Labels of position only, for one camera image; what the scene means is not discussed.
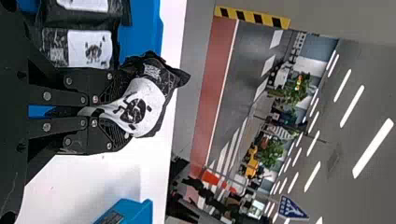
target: blue panel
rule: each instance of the blue panel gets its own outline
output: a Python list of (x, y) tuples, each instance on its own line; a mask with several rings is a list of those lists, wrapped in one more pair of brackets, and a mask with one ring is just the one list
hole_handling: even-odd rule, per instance
[(94, 222), (94, 224), (101, 223), (152, 224), (152, 202), (145, 200), (143, 203), (136, 203), (121, 199)]
[(288, 217), (293, 220), (309, 219), (309, 215), (297, 203), (284, 195), (280, 198), (277, 212), (281, 217)]
[(300, 56), (328, 62), (332, 52), (337, 46), (338, 39), (329, 37), (307, 35)]
[(17, 0), (17, 3), (20, 11), (37, 13), (40, 0)]
[(132, 26), (119, 29), (120, 63), (128, 56), (139, 56), (148, 50), (161, 55), (163, 22), (160, 0), (131, 0)]
[(44, 115), (53, 108), (46, 105), (29, 105), (29, 118), (44, 118)]

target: white wall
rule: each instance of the white wall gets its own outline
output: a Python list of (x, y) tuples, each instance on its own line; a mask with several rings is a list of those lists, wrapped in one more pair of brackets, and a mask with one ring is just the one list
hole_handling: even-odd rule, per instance
[(327, 63), (323, 61), (299, 56), (293, 69), (298, 72), (310, 73), (314, 77), (322, 77), (326, 70), (326, 65)]

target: gray floor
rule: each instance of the gray floor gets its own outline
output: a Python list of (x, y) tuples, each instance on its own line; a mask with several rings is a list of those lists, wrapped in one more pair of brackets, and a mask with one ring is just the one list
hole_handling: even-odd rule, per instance
[(221, 150), (248, 116), (256, 90), (265, 80), (265, 76), (262, 77), (265, 61), (275, 55), (274, 64), (277, 64), (285, 56), (291, 31), (284, 31), (280, 44), (269, 49), (275, 30), (239, 22), (208, 164), (219, 158)]
[(189, 0), (186, 9), (181, 69), (191, 74), (189, 83), (178, 90), (172, 151), (190, 160), (205, 60), (215, 0)]
[[(289, 179), (288, 188), (295, 173), (300, 173), (290, 197), (311, 215), (310, 223), (316, 223), (319, 217), (323, 217), (323, 223), (394, 223), (395, 128), (357, 179), (352, 176), (352, 168), (384, 121), (387, 118), (396, 120), (393, 103), (396, 100), (395, 50), (352, 41), (341, 41), (338, 46), (340, 60), (332, 76), (325, 77), (325, 85), (318, 95), (320, 115), (311, 133), (320, 130), (320, 138), (328, 144), (317, 142), (311, 155), (306, 157), (312, 139), (303, 138), (300, 144), (303, 153), (296, 166), (290, 167), (280, 177), (282, 181), (285, 177)], [(349, 81), (334, 103), (333, 97), (348, 69), (352, 70)], [(345, 127), (340, 129), (340, 120), (360, 85), (364, 85), (365, 90)], [(294, 149), (291, 153), (293, 158), (297, 151)], [(339, 161), (328, 172), (328, 162), (334, 151), (340, 155)], [(306, 180), (318, 161), (321, 161), (318, 175), (308, 192), (304, 193)]]

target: white label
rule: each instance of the white label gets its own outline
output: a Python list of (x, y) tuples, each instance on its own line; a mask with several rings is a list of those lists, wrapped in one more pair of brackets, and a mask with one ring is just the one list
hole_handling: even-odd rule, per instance
[(56, 0), (67, 10), (108, 12), (107, 0)]
[(69, 31), (67, 33), (69, 67), (107, 69), (113, 55), (109, 31)]
[(141, 137), (157, 124), (165, 97), (161, 90), (146, 78), (131, 81), (123, 96), (108, 105), (86, 106), (78, 112), (79, 116), (90, 116), (95, 109), (102, 108), (105, 113), (99, 117), (111, 119), (133, 137)]

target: bolt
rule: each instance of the bolt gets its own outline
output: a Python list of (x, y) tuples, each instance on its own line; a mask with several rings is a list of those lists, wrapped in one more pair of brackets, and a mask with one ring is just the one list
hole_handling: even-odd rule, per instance
[(96, 119), (92, 120), (92, 127), (96, 128), (98, 126), (98, 121)]
[(50, 94), (50, 92), (44, 91), (43, 98), (45, 101), (50, 101), (50, 98), (52, 98), (52, 95)]
[(107, 149), (110, 150), (113, 147), (111, 143), (107, 143)]
[(99, 101), (98, 96), (97, 96), (97, 95), (94, 95), (94, 96), (92, 97), (92, 101), (93, 101), (94, 104), (97, 104), (98, 101)]
[(46, 133), (50, 131), (50, 123), (45, 123), (43, 125), (43, 131)]
[(70, 138), (66, 138), (66, 139), (64, 139), (64, 145), (65, 146), (70, 146), (70, 144), (72, 144), (72, 140), (70, 139)]
[(66, 84), (70, 86), (73, 83), (73, 79), (71, 77), (66, 78)]

